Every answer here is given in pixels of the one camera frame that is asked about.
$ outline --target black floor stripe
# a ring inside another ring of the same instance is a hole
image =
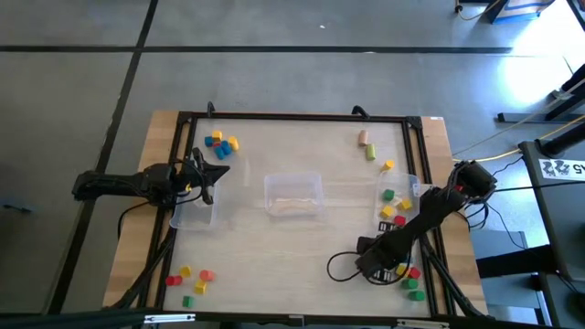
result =
[[[353,47],[353,46],[149,46],[147,53],[376,53],[376,54],[509,54],[510,47]]]
[[[509,54],[511,47],[368,47],[368,46],[0,46],[0,52],[31,53],[376,53]]]
[[[137,48],[143,47],[144,43],[146,42],[146,38],[148,37],[148,31],[150,30],[150,26],[153,23],[154,12],[156,10],[157,5],[158,0],[151,0],[150,5],[148,6],[148,12],[146,13],[146,18],[144,19],[143,28],[140,32],[140,36],[138,37],[138,42],[136,43]],[[124,79],[124,83],[122,84],[120,98],[118,99],[116,109],[114,110],[114,113],[112,115],[112,122],[110,123],[110,127],[108,127],[106,139],[101,148],[100,157],[98,158],[98,163],[96,164],[95,168],[95,170],[100,173],[105,172],[108,162],[110,161],[113,143],[116,139],[118,129],[120,128],[124,108],[126,106],[126,102],[128,101],[128,96],[133,85],[136,70],[138,69],[138,64],[140,63],[140,57],[141,52],[136,51],[133,53],[132,59],[130,61],[130,66]],[[77,266],[77,262],[81,254],[83,240],[85,239],[88,228],[90,226],[90,220],[94,206],[95,201],[86,201],[80,207],[80,212],[78,218],[76,219],[76,224],[74,226],[75,232],[73,233],[73,237],[70,241],[66,259],[63,262],[63,267],[61,268],[61,272],[58,276],[53,297],[51,298],[50,304],[48,306],[49,314],[61,313],[63,303],[67,298],[69,285],[71,284],[71,280],[73,279],[75,267]]]
[[[120,53],[134,52],[134,46],[0,46],[0,52],[32,53]]]

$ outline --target white cable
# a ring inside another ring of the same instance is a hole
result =
[[[580,86],[580,85],[581,85],[581,84],[583,84],[583,83],[585,83],[585,79],[583,79],[583,80],[579,81],[579,83],[577,83],[576,85],[574,85],[574,86],[573,86],[573,88],[571,88],[571,89],[569,89],[569,90],[565,91],[563,94],[559,95],[559,96],[558,96],[558,97],[557,97],[557,98],[556,98],[554,101],[552,101],[552,102],[550,102],[549,104],[547,104],[547,105],[546,105],[546,106],[545,106],[545,107],[544,107],[542,110],[540,110],[540,111],[536,111],[536,112],[534,112],[534,113],[532,113],[532,114],[528,115],[528,116],[527,116],[526,118],[524,118],[523,120],[521,120],[521,121],[519,121],[519,122],[517,122],[517,123],[514,123],[514,124],[512,124],[511,126],[509,126],[509,127],[505,128],[503,131],[501,131],[501,132],[498,132],[498,133],[495,133],[495,134],[493,134],[493,135],[491,135],[491,136],[489,136],[489,137],[487,137],[487,138],[484,138],[483,140],[481,140],[481,141],[479,141],[479,142],[477,142],[477,143],[473,143],[471,146],[469,146],[469,147],[466,147],[466,148],[462,149],[461,151],[454,153],[453,155],[457,155],[457,154],[463,153],[463,152],[465,152],[465,151],[469,151],[469,150],[473,149],[475,146],[477,146],[477,145],[479,145],[479,144],[482,144],[482,143],[485,143],[485,142],[487,142],[487,141],[489,141],[489,140],[492,140],[492,139],[494,139],[495,137],[497,137],[497,136],[501,135],[502,133],[505,133],[505,132],[509,131],[510,129],[517,127],[518,125],[520,125],[520,124],[522,124],[522,123],[524,123],[524,122],[527,122],[527,121],[529,121],[530,119],[534,118],[535,116],[539,115],[540,113],[542,113],[542,112],[545,112],[545,111],[549,110],[549,109],[550,109],[550,108],[551,108],[553,105],[555,105],[557,102],[559,102],[559,101],[560,101],[560,100],[563,98],[563,96],[565,96],[565,95],[567,95],[567,94],[570,94],[572,91],[574,91],[575,89],[577,89],[577,88],[578,88],[578,86]]]

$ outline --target yellow cable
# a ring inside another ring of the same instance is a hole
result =
[[[577,118],[577,119],[575,119],[575,120],[573,120],[573,121],[571,121],[571,122],[567,122],[566,124],[562,125],[561,127],[558,127],[557,129],[555,129],[554,131],[552,131],[552,132],[550,132],[550,133],[545,133],[545,134],[543,134],[542,136],[538,137],[538,139],[547,138],[547,137],[549,137],[550,135],[553,135],[553,134],[555,134],[555,133],[558,133],[558,132],[560,132],[561,130],[563,130],[563,129],[565,129],[565,128],[569,127],[571,124],[573,124],[573,123],[575,123],[575,122],[578,122],[578,121],[580,121],[581,119],[585,119],[585,114],[581,115],[579,118]],[[514,149],[514,150],[512,150],[512,151],[509,151],[509,152],[506,152],[506,153],[503,153],[503,154],[499,154],[499,155],[495,155],[495,156],[490,156],[490,157],[485,157],[485,158],[481,158],[481,159],[474,159],[474,160],[475,160],[476,162],[492,161],[492,160],[501,159],[501,158],[503,158],[503,157],[506,157],[506,156],[509,156],[509,155],[512,155],[512,154],[517,154],[517,153],[519,153],[519,152],[520,152],[520,149],[516,148],[516,149]],[[453,159],[453,161],[455,161],[455,162],[460,162],[460,161],[462,161],[462,160],[460,160],[460,159]]]

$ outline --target yellow block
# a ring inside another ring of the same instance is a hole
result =
[[[221,131],[213,131],[211,133],[211,138],[213,138],[213,142],[221,142],[222,133]]]
[[[402,273],[404,273],[404,271],[406,270],[406,264],[399,264],[399,266],[396,268],[396,274],[397,275],[402,275]],[[406,274],[404,274],[404,276],[409,275],[410,269],[408,271],[406,271]]]
[[[193,288],[193,292],[196,294],[205,294],[206,288],[207,282],[203,280],[197,280],[197,283],[195,283],[195,288]]]
[[[183,266],[182,268],[179,269],[179,275],[183,279],[190,278],[191,277],[191,267]]]
[[[236,137],[230,136],[228,138],[228,143],[229,143],[229,146],[231,147],[231,151],[238,151],[239,150],[238,139]]]
[[[389,218],[390,216],[394,215],[395,210],[391,206],[385,206],[382,211],[380,211],[380,216],[382,218]]]
[[[388,160],[382,165],[382,171],[391,170],[394,168],[394,161]]]
[[[404,210],[409,210],[410,208],[412,208],[412,202],[410,201],[410,199],[404,199],[402,200],[402,202],[400,202],[400,206]]]

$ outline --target white label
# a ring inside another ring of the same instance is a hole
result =
[[[544,178],[585,181],[585,161],[562,159],[538,159],[538,161]]]

